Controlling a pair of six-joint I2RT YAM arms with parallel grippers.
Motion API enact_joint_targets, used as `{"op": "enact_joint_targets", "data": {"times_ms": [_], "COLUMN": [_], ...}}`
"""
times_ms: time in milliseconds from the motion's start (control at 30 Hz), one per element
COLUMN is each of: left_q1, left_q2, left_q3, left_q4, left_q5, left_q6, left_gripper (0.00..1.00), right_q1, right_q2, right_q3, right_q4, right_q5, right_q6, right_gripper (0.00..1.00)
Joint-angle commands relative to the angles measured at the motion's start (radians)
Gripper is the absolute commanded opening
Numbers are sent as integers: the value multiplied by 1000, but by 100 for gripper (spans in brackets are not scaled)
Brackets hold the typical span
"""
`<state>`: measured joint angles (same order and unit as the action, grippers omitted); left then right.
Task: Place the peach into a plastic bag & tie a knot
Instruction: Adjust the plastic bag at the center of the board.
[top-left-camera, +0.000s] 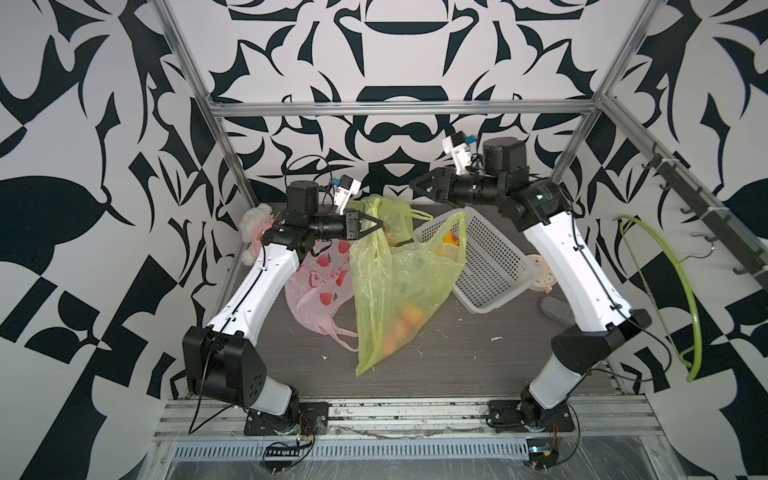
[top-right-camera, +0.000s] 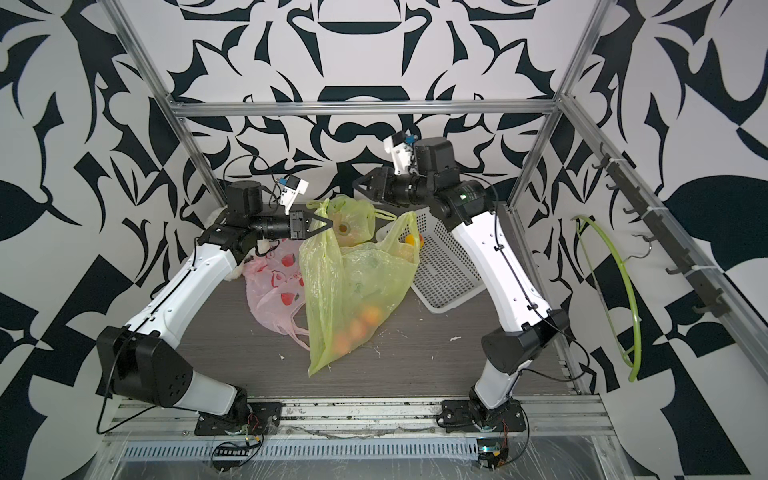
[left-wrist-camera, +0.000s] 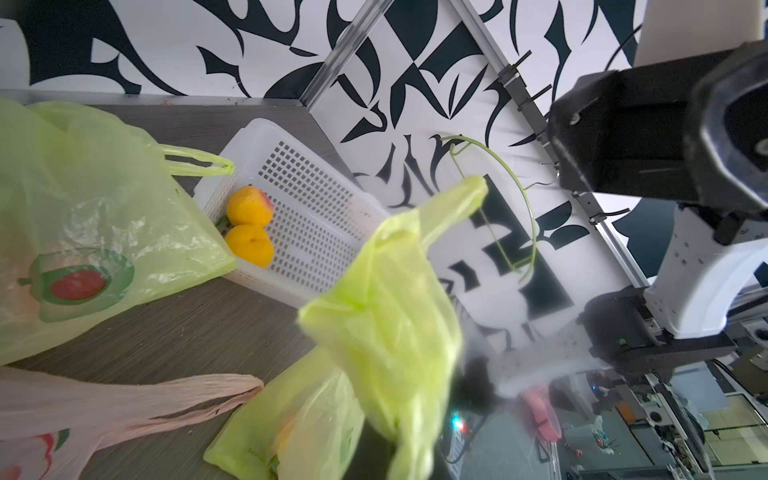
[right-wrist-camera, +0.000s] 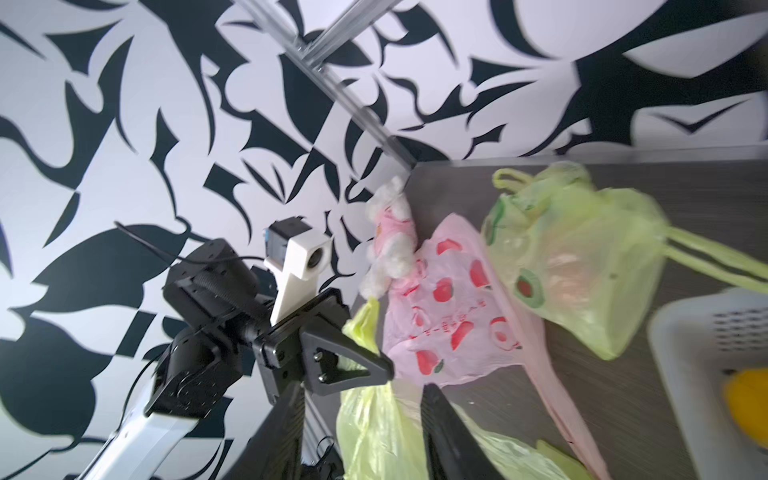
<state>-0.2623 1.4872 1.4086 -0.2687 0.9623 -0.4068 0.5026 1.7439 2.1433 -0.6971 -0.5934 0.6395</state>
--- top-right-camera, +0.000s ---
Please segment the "red peach basket front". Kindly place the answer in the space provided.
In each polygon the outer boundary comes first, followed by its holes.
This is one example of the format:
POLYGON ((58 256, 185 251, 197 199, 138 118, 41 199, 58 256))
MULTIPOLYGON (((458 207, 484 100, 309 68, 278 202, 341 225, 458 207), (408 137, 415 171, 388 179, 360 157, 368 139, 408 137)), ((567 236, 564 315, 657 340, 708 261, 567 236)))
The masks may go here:
POLYGON ((349 325, 348 335, 354 342, 362 341, 368 334, 368 325, 365 321, 353 319, 349 325))

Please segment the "green avocado print plastic bag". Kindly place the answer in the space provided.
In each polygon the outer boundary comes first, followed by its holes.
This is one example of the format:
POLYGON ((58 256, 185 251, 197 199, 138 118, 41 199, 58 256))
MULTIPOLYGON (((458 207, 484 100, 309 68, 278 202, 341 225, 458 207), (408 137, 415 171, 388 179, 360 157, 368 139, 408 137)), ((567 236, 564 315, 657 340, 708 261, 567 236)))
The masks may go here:
POLYGON ((376 233, 378 220, 394 221, 391 212, 377 209, 368 200, 356 200, 338 195, 329 200, 327 217, 333 221, 333 230, 341 247, 354 247, 369 242, 376 233))

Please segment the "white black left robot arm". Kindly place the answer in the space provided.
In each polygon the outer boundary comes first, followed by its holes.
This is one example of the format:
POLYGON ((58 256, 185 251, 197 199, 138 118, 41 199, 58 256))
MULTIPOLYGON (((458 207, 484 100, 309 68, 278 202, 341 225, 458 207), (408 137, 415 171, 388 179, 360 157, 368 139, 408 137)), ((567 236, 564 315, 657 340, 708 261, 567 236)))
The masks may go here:
POLYGON ((201 374, 177 351, 193 317, 216 287, 259 241, 306 240, 329 220, 292 208, 308 184, 290 175, 278 182, 280 214, 268 214, 262 186, 241 180, 226 188, 227 204, 196 240, 193 252, 158 297, 120 328, 97 338, 104 394, 162 408, 209 414, 235 424, 250 415, 246 392, 201 374))

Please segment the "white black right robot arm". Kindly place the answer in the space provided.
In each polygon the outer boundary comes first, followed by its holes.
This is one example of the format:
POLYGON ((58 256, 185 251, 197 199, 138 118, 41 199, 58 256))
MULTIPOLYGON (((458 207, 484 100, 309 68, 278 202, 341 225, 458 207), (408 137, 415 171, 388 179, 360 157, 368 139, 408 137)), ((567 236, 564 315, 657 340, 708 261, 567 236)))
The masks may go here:
POLYGON ((391 165, 355 180, 354 189, 377 203, 428 207, 467 253, 495 306, 500 326, 481 340, 486 364, 471 391, 477 410, 489 413, 511 399, 521 373, 570 321, 544 299, 505 239, 495 188, 461 173, 449 140, 398 132, 383 144, 391 165))

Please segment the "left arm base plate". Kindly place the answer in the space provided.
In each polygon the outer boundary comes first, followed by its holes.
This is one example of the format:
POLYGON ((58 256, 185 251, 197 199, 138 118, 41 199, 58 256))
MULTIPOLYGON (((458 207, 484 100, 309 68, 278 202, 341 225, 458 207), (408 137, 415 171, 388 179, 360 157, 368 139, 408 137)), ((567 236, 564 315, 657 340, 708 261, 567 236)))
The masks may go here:
POLYGON ((194 434, 196 436, 262 435, 280 425, 281 402, 236 403, 225 415, 200 413, 194 434))

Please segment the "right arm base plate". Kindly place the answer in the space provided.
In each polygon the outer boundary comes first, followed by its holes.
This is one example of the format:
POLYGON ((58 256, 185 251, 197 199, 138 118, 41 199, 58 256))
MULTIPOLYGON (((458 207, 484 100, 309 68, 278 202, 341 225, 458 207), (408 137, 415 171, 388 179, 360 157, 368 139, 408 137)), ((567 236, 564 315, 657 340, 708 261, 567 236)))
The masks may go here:
POLYGON ((479 400, 444 400, 437 425, 447 433, 497 432, 518 433, 527 430, 527 420, 517 400, 508 400, 495 409, 486 408, 479 400))

